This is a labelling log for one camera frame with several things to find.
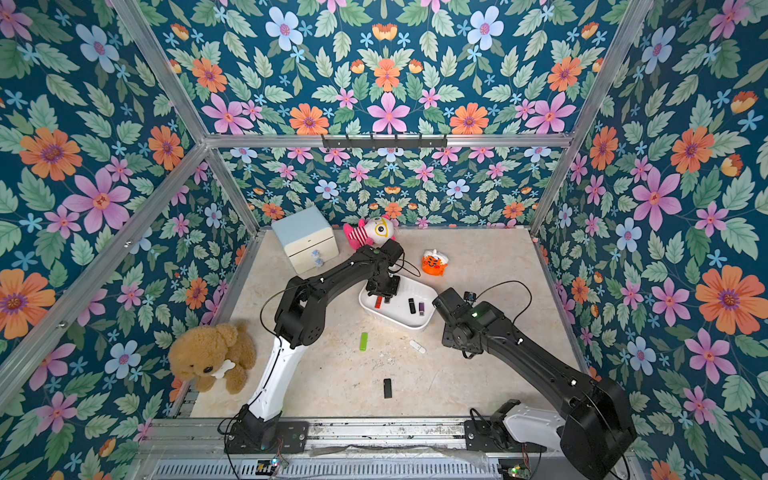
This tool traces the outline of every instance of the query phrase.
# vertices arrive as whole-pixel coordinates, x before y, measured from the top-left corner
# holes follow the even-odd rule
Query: white plastic tray
[[[413,298],[416,307],[416,313],[414,314],[411,314],[408,303],[408,299],[411,298]],[[409,279],[406,276],[400,277],[397,295],[392,297],[389,303],[382,301],[381,307],[378,309],[376,308],[376,296],[369,296],[365,287],[362,288],[358,295],[360,306],[372,315],[388,320],[410,331],[419,331],[426,328],[429,320],[435,313],[435,307],[432,305],[432,301],[435,298],[437,298],[435,289],[416,280]],[[424,303],[424,316],[419,315],[419,302]]]

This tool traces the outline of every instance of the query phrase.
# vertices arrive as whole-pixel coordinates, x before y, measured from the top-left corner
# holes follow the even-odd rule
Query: orange flower
[[[392,202],[389,205],[387,205],[384,210],[386,210],[386,213],[387,215],[389,215],[389,218],[392,218],[392,219],[395,219],[400,215],[402,215],[402,207],[400,207],[395,202]]]
[[[579,303],[586,302],[587,295],[589,294],[589,287],[587,286],[587,282],[578,276],[576,277],[576,280],[571,283],[571,285],[573,286],[573,288],[571,288],[571,293],[573,293],[574,300]]]
[[[174,34],[176,34],[178,38],[181,38],[184,41],[186,41],[190,37],[190,31],[187,30],[187,27],[183,25],[174,23],[170,26],[170,29],[174,32]]]
[[[668,463],[660,460],[654,460],[653,470],[650,471],[650,477],[653,480],[680,480],[677,473],[670,470]]]
[[[701,164],[710,161],[712,150],[710,147],[715,145],[715,136],[707,134],[706,127],[698,127],[696,132],[693,128],[683,132],[683,140],[678,140],[672,147],[675,152],[672,155],[672,165],[677,165],[677,172],[695,172],[701,169]]]
[[[721,276],[710,269],[701,276],[706,285],[696,285],[696,300],[704,302],[699,311],[707,322],[717,319],[721,332],[733,335],[736,327],[744,335],[760,329],[755,316],[768,318],[768,300],[759,298],[766,287],[754,275],[741,278],[738,266],[726,265]]]
[[[299,135],[321,135],[328,133],[328,119],[323,116],[323,112],[318,107],[312,107],[308,104],[299,104],[299,107],[293,107],[290,111],[291,128],[296,128]]]
[[[482,129],[488,126],[487,114],[485,107],[478,108],[477,104],[467,104],[467,108],[462,105],[456,109],[456,116],[451,118],[451,132],[457,135],[481,134]]]
[[[181,386],[184,384],[184,382],[181,381],[181,379],[174,377],[174,381],[170,384],[170,387],[173,389],[168,394],[168,401],[169,402],[176,402],[176,399],[179,396],[179,393],[181,393]]]
[[[23,137],[18,144],[25,149],[19,152],[24,165],[34,165],[32,173],[40,178],[51,175],[51,180],[64,180],[65,175],[74,175],[74,168],[83,164],[80,147],[61,130],[53,134],[47,128],[35,130],[37,136]]]
[[[589,376],[592,377],[595,382],[600,382],[603,379],[603,377],[598,375],[598,370],[593,366],[589,367]]]
[[[154,151],[152,158],[165,170],[173,170],[184,156],[184,149],[179,145],[179,136],[163,125],[150,130],[152,138],[149,138],[149,148]]]
[[[581,29],[581,37],[590,38],[598,30],[599,26],[600,25],[595,22],[587,23],[584,28]]]
[[[392,40],[397,36],[397,25],[392,25],[391,23],[387,25],[377,23],[372,27],[372,30],[376,40]]]
[[[245,245],[240,245],[235,253],[235,265],[240,265],[243,261],[243,255],[245,255]]]
[[[107,458],[114,451],[114,445],[117,442],[118,442],[117,439],[114,437],[104,442],[101,448],[98,449],[98,456],[102,458]]]
[[[552,91],[566,91],[568,87],[576,84],[576,77],[581,73],[581,60],[578,58],[565,57],[560,63],[554,64],[552,73],[547,77],[551,83],[549,88]]]
[[[364,64],[362,60],[357,59],[352,62],[352,65],[349,67],[349,69],[352,71],[352,73],[361,74],[366,70],[366,64]]]
[[[733,154],[723,160],[720,165],[720,171],[728,177],[738,177],[741,175],[741,169],[744,168],[744,162],[741,161],[741,155]]]
[[[424,70],[424,65],[422,65],[422,62],[416,60],[415,58],[408,63],[408,69],[413,74],[419,74],[422,73],[422,70]]]
[[[592,167],[605,170],[606,166],[614,161],[614,150],[619,148],[619,140],[616,138],[616,129],[603,127],[600,133],[594,136],[589,157],[592,159]]]
[[[507,218],[517,218],[523,214],[523,210],[525,210],[525,205],[523,204],[509,204],[504,207],[504,216]]]
[[[376,84],[384,89],[384,91],[392,91],[392,89],[400,85],[400,69],[395,66],[395,62],[389,58],[384,58],[379,62],[379,66],[374,69],[373,74],[376,76]]]
[[[737,96],[733,97],[733,101],[730,102],[730,110],[734,114],[743,113],[752,108],[756,101],[757,95],[755,95],[755,92],[740,91]]]
[[[202,58],[192,62],[192,75],[197,77],[197,83],[210,90],[212,93],[224,91],[227,88],[227,77],[222,75],[219,65],[212,65],[210,60]]]
[[[190,307],[190,310],[197,310],[203,304],[205,296],[208,294],[207,285],[208,282],[199,277],[192,280],[190,287],[187,289],[187,305]]]
[[[275,204],[264,204],[264,206],[261,207],[261,211],[263,211],[264,215],[267,215],[272,220],[279,220],[286,216],[283,208]]]
[[[29,333],[28,323],[37,325],[47,313],[43,306],[56,302],[54,290],[43,290],[48,281],[33,273],[24,280],[24,270],[0,272],[0,330],[5,338],[14,339]]]

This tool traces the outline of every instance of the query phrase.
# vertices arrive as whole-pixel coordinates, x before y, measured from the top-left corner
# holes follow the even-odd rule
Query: brown teddy bear
[[[246,330],[245,324],[227,323],[189,329],[170,346],[171,372],[185,382],[197,379],[200,392],[210,390],[223,373],[227,391],[238,393],[256,364],[256,347]]]

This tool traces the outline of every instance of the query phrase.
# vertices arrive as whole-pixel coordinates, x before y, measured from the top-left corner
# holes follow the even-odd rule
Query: beige floor
[[[328,270],[352,254],[340,231],[336,240],[341,254],[321,270]],[[444,277],[422,274],[420,281],[438,293],[453,286],[480,293],[503,280],[521,280],[534,295],[531,308],[518,319],[518,327],[548,351],[577,368],[571,345],[558,316],[526,230],[400,230],[397,240],[406,259],[416,265],[424,250],[437,248],[450,263]],[[303,277],[314,276],[309,271]],[[245,321],[256,340],[257,363],[243,391],[231,396],[223,380],[197,397],[196,417],[226,417],[237,412],[251,396],[269,359],[273,337],[259,324],[265,299],[285,288],[293,268],[274,233],[268,231],[253,269],[235,307],[232,322]],[[548,406],[528,382],[501,360],[487,353],[472,360],[441,345],[443,320],[432,317],[426,329],[405,332],[374,319],[358,304],[363,283],[339,295],[328,306],[323,335],[306,351],[283,404],[283,416],[454,416],[467,415],[469,407],[483,414],[494,412],[510,398],[533,406]],[[512,317],[528,302],[516,284],[490,290],[483,296]],[[279,302],[265,309],[270,328]],[[360,334],[368,333],[368,348],[359,351]],[[409,345],[414,339],[426,348],[419,353]],[[382,382],[392,379],[392,398],[384,399]]]

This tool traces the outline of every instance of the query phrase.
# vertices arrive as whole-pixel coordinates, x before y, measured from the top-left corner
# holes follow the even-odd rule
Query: plush toy
[[[238,393],[245,386],[247,370],[256,364],[256,347],[247,326],[228,323],[196,326],[170,346],[170,370],[185,382],[197,379],[197,390],[206,392],[216,379],[227,379],[227,391]]]
[[[349,241],[349,245],[357,250],[363,245],[382,246],[387,240],[395,239],[395,221],[389,217],[374,217],[366,222],[360,219],[357,227],[344,224],[344,234]]]

